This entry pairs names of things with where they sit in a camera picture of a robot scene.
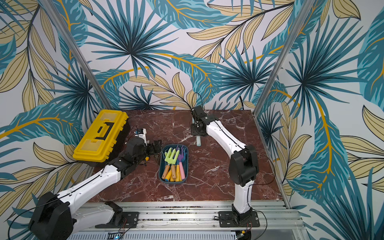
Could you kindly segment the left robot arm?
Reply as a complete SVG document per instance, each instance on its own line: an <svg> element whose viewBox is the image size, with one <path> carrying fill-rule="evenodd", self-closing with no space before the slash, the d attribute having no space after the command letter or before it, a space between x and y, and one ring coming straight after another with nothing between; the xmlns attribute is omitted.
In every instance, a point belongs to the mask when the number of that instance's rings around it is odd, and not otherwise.
<svg viewBox="0 0 384 240"><path fill-rule="evenodd" d="M40 197L28 229L39 240L66 240L71 234L91 227L116 227L128 222L123 209L114 202L86 211L80 208L107 187L132 173L147 157L162 152L162 141L147 143L131 138L124 151L88 179L57 194L48 192Z"/></svg>

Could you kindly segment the purple small rake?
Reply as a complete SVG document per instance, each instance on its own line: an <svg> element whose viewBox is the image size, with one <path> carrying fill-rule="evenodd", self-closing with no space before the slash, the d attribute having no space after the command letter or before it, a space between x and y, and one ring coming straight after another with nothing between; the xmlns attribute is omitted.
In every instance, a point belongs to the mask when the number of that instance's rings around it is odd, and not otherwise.
<svg viewBox="0 0 384 240"><path fill-rule="evenodd" d="M179 150L179 156L177 161L178 161L179 170L180 170L179 180L181 182L186 178L184 166L183 166L183 161L186 158L186 147L185 146L178 147L178 150Z"/></svg>

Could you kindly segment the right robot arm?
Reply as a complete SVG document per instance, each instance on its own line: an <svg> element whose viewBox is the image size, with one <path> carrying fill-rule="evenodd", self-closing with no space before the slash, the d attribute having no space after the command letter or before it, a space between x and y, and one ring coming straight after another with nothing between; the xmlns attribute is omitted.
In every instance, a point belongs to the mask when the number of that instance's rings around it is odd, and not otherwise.
<svg viewBox="0 0 384 240"><path fill-rule="evenodd" d="M193 136L210 136L230 158L229 175L235 184L235 199L230 211L221 211L216 217L221 228L256 228L260 226L257 212L251 207L251 191L259 173L256 149L236 139L214 115L208 115L201 106L191 110Z"/></svg>

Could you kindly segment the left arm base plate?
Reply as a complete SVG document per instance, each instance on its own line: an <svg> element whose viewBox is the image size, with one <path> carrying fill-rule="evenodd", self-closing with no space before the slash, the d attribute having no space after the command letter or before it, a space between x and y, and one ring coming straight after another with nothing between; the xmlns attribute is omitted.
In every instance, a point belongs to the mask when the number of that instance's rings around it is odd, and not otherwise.
<svg viewBox="0 0 384 240"><path fill-rule="evenodd" d="M101 225L96 225L96 229L120 229L125 228L135 228L139 219L139 212L121 212L117 215L114 214L112 219Z"/></svg>

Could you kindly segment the light blue fork pink handle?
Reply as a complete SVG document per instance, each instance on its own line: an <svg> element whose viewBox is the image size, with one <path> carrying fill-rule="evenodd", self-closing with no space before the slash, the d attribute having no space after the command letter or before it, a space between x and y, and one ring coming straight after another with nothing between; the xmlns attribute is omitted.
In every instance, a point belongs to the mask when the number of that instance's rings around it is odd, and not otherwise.
<svg viewBox="0 0 384 240"><path fill-rule="evenodd" d="M196 137L196 144L197 144L198 147L200 147L200 146L202 145L202 143L201 143L201 137L200 137L200 136L197 136L197 137Z"/></svg>

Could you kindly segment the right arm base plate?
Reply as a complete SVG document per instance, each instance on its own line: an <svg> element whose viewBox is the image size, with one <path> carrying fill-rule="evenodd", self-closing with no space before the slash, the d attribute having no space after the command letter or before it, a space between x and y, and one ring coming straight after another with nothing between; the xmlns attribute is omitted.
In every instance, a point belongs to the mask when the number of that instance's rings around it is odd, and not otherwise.
<svg viewBox="0 0 384 240"><path fill-rule="evenodd" d="M260 221L255 211L238 215L233 211L218 212L219 224L221 228L258 228Z"/></svg>

